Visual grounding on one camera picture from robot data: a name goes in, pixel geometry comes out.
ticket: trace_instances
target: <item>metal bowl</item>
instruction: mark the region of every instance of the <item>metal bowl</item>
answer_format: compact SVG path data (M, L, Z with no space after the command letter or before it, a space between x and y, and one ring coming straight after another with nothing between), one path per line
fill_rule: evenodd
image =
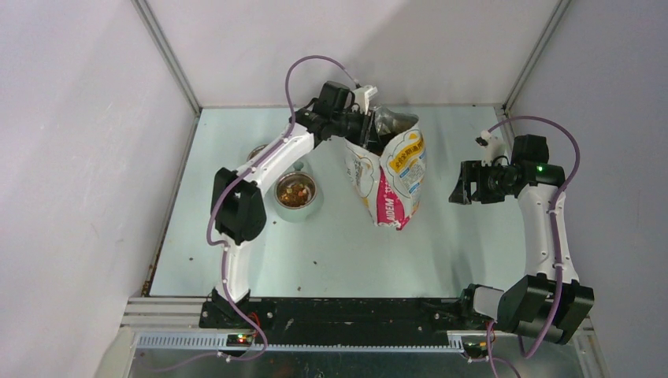
M308 195L310 196L308 201L301 206L289 206L284 204L280 200L280 194L282 194L287 188L293 187L300 183L304 185ZM284 208L291 210L303 209L307 207L308 205L313 203L313 201L316 199L317 196L318 196L318 190L317 190L317 185L315 184L315 180L311 176L305 174L304 172L299 172L299 171L290 172L279 178L278 181L276 182L276 189L274 190L274 197L276 198L276 201Z
M262 144L261 146L257 146L257 147L255 147L255 148L250 152L250 154L248 154L248 157L246 158L246 161L250 161L252 158L255 158L255 155L259 154L262 150L265 149L265 147L267 147L266 144Z

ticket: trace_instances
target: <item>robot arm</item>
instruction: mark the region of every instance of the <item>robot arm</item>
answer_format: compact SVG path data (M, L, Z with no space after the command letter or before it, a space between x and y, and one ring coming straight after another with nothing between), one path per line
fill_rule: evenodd
M342 84L327 82L318 98L296 112L295 124L267 145L246 164L235 171L220 169L213 181L214 204L223 190L239 180L239 172L250 170L247 176L234 186L222 203L215 217L214 226L227 242L225 277L231 299L239 302L250 292L248 273L250 255L256 238L266 223L263 198L273 183L298 159L312 151L321 142L332 136L340 136L354 143L373 143L373 113L369 112L369 100L377 93L372 86L351 91ZM223 293L222 282L216 291Z
M497 320L497 329L537 337L552 306L556 287L555 248L551 230L550 201L564 183L562 167L549 165L547 140L535 135L515 138L508 165L494 165L502 157L500 141L483 133L477 140L487 156L483 161L463 161L457 187L450 202L469 205L501 202L507 195L518 200L525 226L525 276L508 291L471 285L462 293L464 306L474 316ZM472 192L472 183L476 190ZM555 319L545 339L566 343L593 306L594 294L579 284L570 258L561 193L556 207L556 225L561 242L562 296Z

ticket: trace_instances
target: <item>purple cable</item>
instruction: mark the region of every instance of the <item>purple cable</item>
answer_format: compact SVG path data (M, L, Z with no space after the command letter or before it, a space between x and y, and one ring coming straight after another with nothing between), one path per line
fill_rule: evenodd
M288 69L288 74L285 76L285 98L288 100L288 106L290 107L290 125L288 126L288 129L285 131L285 133L280 137L281 139L284 138L289 138L290 135L292 135L292 130L295 128L295 105L292 103L292 98L290 97L290 88L289 88L289 83L290 83L290 75L292 74L292 70L295 69L299 64L301 64L304 61L309 61L311 59L321 59L324 61L329 61L332 62L334 65L337 65L340 69L345 72L345 74L353 80L353 82L358 85L359 82L346 70L345 67L338 61L335 61L334 59L330 57L326 57L324 55L309 55L307 57L303 57L299 60L297 60L295 63L293 63L290 68ZM206 242L210 246L218 246L225 242L223 239L221 240L212 240L211 239L211 232L213 232L213 224L216 223L216 214L218 214L218 211L221 209L221 206L223 204L223 201L225 198L228 196L229 192L232 191L232 189L243 180L244 177L248 176L248 174L251 173L251 168L257 168L262 162L267 160L269 156L271 156L278 148L281 146L281 143L276 143L275 145L271 146L264 154L260 155L257 161L253 163L251 167L243 171L239 177L237 177L232 183L230 183L221 193L221 196L218 197L218 200L216 201L215 205L213 206L213 210L211 211L211 217L209 218L209 224L206 226Z
M494 364L494 361L501 362L502 364L505 364L506 366L508 366L508 367L515 373L515 376L517 376L517 378L521 378L521 376L520 376L520 372L513 366L512 363L510 363L510 361L508 361L508 360L505 359L505 358L494 357L494 356L492 356L492 344L490 344L489 333L491 333L491 332L488 332L488 333L487 333L487 338L488 338L488 344L487 344L487 345L488 345L488 346L487 346L487 350L488 350L488 358L471 358L471 357L469 356L469 354L466 353L466 352L461 353L460 356L462 356L464 359L466 359L467 361L469 361L469 363L471 363L471 362L487 362L487 361L489 361L489 363L493 365L493 364ZM494 373L494 377L498 378L498 376L496 375L496 367L495 367L495 366L492 366L492 372Z
M573 170L570 172L568 177L566 177L566 181L564 181L564 184L562 184L562 186L559 187L559 189L557 189L555 194L552 195L552 199L550 201L550 221L551 221L550 225L552 230L552 239L555 244L555 280L556 280L555 297L552 300L552 307L550 307L550 312L547 314L547 318L545 319L545 324L540 329L540 333L538 334L538 337L536 337L536 341L534 341L533 345L531 346L528 352L525 352L524 342L522 341L521 336L518 336L520 351L522 356L524 356L524 358L531 358L538 350L538 347L540 347L540 344L543 342L543 339L545 339L545 335L547 334L547 331L550 329L552 321L554 321L555 319L555 316L557 314L557 309L559 307L559 302L561 301L562 298L562 285L563 285L562 244L561 240L559 239L559 228L557 227L557 214L555 213L555 210L557 206L557 201L559 200L559 196L561 195L561 193L564 192L566 187L568 187L568 184L570 183L571 180L573 180L575 174L577 173L577 170L580 168L580 147L577 145L577 141L575 140L573 135L570 132L568 132L568 130L566 130L562 125L542 117L517 116L517 117L507 118L506 120L502 120L498 124L495 124L494 126L490 127L488 132L493 132L502 124L507 124L515 120L537 120L539 122L543 122L544 124L549 124L550 126L554 126L564 135L566 135L566 137L573 144L573 148L575 149L575 164L573 164Z
M494 365L494 361L501 362L505 365L507 365L509 368L513 370L515 373L515 376L517 378L521 378L520 372L513 366L513 364L510 363L510 361L505 360L503 358L499 357L494 357L492 355L492 329L494 328L494 321L490 321L489 324L487 324L487 355L489 356L489 366L492 367L492 372L494 373L495 378L499 378L499 374L496 372L496 366Z

